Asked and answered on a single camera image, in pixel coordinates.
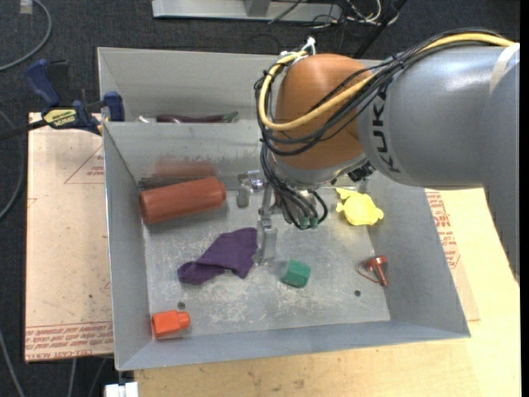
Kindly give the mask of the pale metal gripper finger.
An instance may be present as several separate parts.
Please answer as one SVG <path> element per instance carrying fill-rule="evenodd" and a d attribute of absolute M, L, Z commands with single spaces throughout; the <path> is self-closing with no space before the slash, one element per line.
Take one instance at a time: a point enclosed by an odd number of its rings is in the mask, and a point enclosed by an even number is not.
<path fill-rule="evenodd" d="M 250 196 L 264 189 L 264 180 L 259 170 L 249 170 L 237 175 L 239 183 L 236 192 L 236 203 L 239 208 L 246 208 L 250 203 Z"/>
<path fill-rule="evenodd" d="M 264 265 L 275 258 L 278 229 L 271 221 L 257 222 L 257 250 L 252 256 L 254 265 Z"/>

